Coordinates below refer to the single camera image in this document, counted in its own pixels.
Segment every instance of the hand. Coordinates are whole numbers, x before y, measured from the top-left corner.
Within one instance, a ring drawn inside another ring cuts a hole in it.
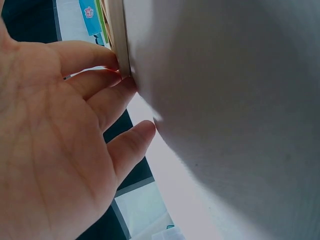
[[[0,239],[75,239],[143,158],[149,121],[103,139],[136,92],[117,69],[105,47],[16,42],[0,19]]]

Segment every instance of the blue book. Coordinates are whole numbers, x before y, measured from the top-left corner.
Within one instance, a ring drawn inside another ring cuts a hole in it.
[[[89,36],[101,33],[98,11],[94,0],[79,0],[82,16]]]

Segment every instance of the white page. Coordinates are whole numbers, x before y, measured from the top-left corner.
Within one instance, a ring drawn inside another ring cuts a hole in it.
[[[124,11],[132,74],[172,150],[147,158],[186,237],[208,223],[190,214],[199,191],[227,240],[318,239],[319,1],[124,0]]]

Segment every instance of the dark floor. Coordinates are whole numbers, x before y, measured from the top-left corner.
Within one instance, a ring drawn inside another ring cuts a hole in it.
[[[6,0],[2,17],[12,38],[24,42],[51,43],[59,40],[59,29],[56,29],[54,1],[52,0]],[[126,111],[110,127],[103,137],[106,142],[118,134],[130,129],[132,122]],[[146,159],[139,163],[123,181],[119,189],[151,177]],[[79,240],[125,240],[118,219],[112,207],[87,231],[78,237]]]

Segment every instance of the white surface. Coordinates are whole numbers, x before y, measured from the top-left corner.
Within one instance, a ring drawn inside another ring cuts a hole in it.
[[[152,236],[152,240],[186,240],[178,227],[163,230]]]
[[[114,200],[131,237],[143,232],[167,212],[155,182],[129,191]]]
[[[159,217],[154,223],[152,223],[148,228],[143,230],[138,235],[131,238],[131,240],[149,240],[152,238],[153,234],[159,233],[167,228],[168,225],[172,225],[173,222],[166,212],[161,217]]]
[[[208,214],[226,240],[319,239],[320,2],[124,8],[133,76],[166,142],[157,134],[147,159],[186,238],[217,238]]]

